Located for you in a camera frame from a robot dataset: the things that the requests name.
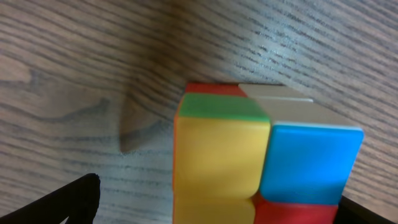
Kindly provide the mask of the multicolour puzzle cube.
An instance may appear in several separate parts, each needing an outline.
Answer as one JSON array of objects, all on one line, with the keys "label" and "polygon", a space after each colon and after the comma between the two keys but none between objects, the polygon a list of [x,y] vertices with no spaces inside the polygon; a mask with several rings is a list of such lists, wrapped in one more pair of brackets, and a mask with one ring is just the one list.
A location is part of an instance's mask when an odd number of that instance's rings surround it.
[{"label": "multicolour puzzle cube", "polygon": [[363,130],[286,86],[190,83],[174,223],[334,223]]}]

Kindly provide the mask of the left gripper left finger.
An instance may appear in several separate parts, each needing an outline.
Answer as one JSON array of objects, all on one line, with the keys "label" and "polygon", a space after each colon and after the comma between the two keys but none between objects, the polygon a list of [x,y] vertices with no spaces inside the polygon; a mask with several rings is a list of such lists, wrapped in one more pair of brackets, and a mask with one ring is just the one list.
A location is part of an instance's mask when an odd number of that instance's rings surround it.
[{"label": "left gripper left finger", "polygon": [[100,178],[97,174],[90,173],[1,217],[1,224],[92,224],[99,204]]}]

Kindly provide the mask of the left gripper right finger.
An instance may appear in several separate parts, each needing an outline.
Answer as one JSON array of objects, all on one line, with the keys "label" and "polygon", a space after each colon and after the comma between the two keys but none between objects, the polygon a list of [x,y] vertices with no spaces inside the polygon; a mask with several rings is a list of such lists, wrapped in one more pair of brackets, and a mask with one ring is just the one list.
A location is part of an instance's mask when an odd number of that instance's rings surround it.
[{"label": "left gripper right finger", "polygon": [[394,224],[394,222],[342,196],[334,224]]}]

